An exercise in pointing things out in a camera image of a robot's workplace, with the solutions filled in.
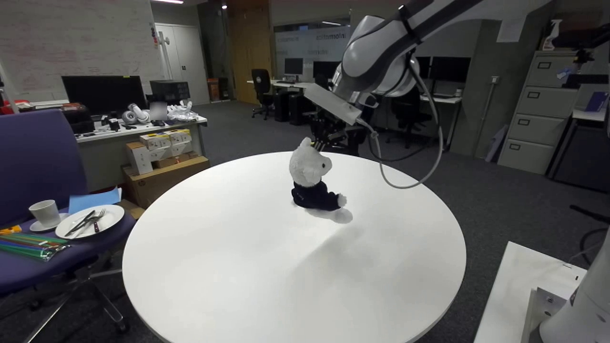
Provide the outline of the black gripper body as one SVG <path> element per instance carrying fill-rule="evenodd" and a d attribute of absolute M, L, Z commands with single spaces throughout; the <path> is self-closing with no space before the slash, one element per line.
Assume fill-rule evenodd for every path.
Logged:
<path fill-rule="evenodd" d="M 312 117 L 312 132 L 317 148 L 352 148 L 355 134 L 350 125 L 327 110 Z"/>

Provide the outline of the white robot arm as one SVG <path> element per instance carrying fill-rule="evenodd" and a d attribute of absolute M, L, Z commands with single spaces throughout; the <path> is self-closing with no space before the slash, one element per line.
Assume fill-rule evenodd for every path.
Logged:
<path fill-rule="evenodd" d="M 344 49 L 334 85 L 306 87 L 306 96 L 325 110 L 313 123 L 315 140 L 329 144 L 346 136 L 350 125 L 365 125 L 365 110 L 376 96 L 409 92 L 418 83 L 413 52 L 437 31 L 464 20 L 527 18 L 548 1 L 409 0 L 392 16 L 365 14 Z"/>

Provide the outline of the white robot base platform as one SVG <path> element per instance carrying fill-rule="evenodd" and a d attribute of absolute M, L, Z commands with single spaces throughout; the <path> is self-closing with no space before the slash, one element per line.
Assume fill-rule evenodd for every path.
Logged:
<path fill-rule="evenodd" d="M 567 298 L 586 268 L 510 241 L 504 249 L 475 343 L 521 343 L 531 293 L 538 287 Z"/>

